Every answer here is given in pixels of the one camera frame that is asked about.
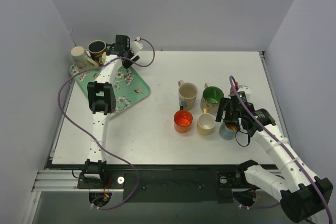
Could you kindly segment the white mug green inside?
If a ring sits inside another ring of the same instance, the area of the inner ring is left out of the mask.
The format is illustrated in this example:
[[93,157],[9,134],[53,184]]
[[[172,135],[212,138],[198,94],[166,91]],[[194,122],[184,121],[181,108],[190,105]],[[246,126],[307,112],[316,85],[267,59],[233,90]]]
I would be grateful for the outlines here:
[[205,83],[200,102],[201,110],[206,109],[207,113],[215,115],[218,111],[221,98],[223,97],[224,93],[220,88]]

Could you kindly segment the blue butterfly mug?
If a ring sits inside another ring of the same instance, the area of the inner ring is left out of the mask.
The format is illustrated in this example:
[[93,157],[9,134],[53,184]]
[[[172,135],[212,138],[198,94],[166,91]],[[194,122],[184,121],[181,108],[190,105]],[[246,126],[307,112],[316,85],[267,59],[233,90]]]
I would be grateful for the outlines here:
[[219,127],[219,134],[225,140],[234,139],[237,131],[238,128],[236,126],[227,124],[225,122],[222,122]]

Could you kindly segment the yellow mug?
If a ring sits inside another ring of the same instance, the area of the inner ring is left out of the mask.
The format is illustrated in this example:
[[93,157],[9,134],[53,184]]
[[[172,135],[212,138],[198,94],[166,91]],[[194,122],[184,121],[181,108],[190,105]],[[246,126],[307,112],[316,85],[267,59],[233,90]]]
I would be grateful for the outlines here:
[[197,132],[200,135],[209,135],[212,133],[215,127],[215,117],[208,113],[204,108],[203,113],[198,117],[197,120]]

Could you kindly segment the cream floral mug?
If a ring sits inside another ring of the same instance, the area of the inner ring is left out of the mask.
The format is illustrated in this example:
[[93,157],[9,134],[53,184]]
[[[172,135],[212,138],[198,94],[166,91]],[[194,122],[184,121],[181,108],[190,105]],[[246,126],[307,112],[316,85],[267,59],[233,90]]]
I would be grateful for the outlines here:
[[184,82],[183,80],[180,80],[178,82],[178,88],[179,106],[182,106],[183,109],[187,111],[192,110],[194,108],[198,94],[197,86],[190,82]]

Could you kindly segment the orange mug black handle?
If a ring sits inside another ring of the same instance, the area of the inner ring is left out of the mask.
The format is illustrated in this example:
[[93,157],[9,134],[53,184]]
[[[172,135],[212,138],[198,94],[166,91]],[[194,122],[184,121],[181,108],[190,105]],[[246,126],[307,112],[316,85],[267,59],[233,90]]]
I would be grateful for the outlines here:
[[180,106],[180,109],[174,114],[174,129],[178,133],[187,133],[193,123],[193,116],[191,112],[184,109],[183,106]]

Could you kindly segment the pink patterned mug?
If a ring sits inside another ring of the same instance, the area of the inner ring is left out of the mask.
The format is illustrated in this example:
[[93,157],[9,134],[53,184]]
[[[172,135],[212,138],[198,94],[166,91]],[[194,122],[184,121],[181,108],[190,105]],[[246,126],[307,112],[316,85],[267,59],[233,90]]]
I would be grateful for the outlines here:
[[239,90],[239,85],[238,83],[235,83],[234,87],[230,88],[229,96],[232,96],[232,95],[235,96],[235,91],[238,91],[238,90]]

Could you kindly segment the light green faceted mug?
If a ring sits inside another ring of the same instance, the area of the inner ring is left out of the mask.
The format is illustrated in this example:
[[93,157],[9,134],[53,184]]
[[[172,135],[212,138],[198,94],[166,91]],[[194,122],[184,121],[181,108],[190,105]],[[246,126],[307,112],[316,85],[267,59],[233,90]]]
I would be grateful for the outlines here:
[[106,62],[106,52],[103,52],[100,59],[99,59],[99,63],[101,66],[103,66]]

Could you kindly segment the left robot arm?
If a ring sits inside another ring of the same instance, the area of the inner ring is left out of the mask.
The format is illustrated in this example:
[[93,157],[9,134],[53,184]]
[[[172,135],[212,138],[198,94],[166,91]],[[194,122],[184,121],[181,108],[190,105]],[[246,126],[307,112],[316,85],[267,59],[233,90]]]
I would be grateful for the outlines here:
[[87,85],[89,109],[93,118],[93,137],[82,174],[96,188],[102,188],[108,182],[106,153],[103,148],[106,144],[108,123],[117,105],[113,82],[122,66],[129,68],[140,59],[137,56],[143,48],[140,40],[137,38],[131,41],[126,35],[116,35],[112,44],[96,40],[88,46],[91,58],[102,69],[96,79]]

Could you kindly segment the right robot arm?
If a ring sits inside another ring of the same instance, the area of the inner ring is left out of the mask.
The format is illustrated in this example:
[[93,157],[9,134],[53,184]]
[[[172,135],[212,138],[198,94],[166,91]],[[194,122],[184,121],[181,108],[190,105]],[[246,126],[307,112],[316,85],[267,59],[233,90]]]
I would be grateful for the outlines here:
[[217,122],[245,130],[257,142],[278,168],[276,176],[256,161],[238,165],[235,182],[241,187],[255,185],[277,200],[285,215],[299,223],[326,210],[333,191],[328,178],[319,178],[295,153],[273,117],[265,109],[255,110],[244,92],[221,98]]

